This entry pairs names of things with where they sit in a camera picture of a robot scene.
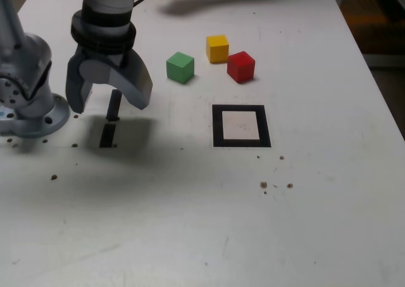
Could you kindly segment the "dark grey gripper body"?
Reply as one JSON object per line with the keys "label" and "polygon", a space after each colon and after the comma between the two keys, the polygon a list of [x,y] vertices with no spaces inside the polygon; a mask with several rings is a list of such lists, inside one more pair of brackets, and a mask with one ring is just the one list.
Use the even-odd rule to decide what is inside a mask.
{"label": "dark grey gripper body", "polygon": [[75,65],[79,67],[84,61],[90,59],[117,67],[133,65],[130,49],[125,44],[98,47],[78,45],[75,53]]}

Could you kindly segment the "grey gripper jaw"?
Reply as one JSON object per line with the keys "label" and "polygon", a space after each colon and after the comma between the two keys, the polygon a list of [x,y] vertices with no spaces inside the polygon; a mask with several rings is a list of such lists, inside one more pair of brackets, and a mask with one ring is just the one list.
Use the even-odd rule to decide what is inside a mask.
{"label": "grey gripper jaw", "polygon": [[146,64],[136,51],[101,57],[109,68],[108,85],[119,90],[134,107],[143,110],[150,102],[153,82]]}
{"label": "grey gripper jaw", "polygon": [[66,97],[75,113],[83,113],[93,84],[101,80],[100,62],[91,58],[87,50],[77,46],[70,58],[66,75]]}

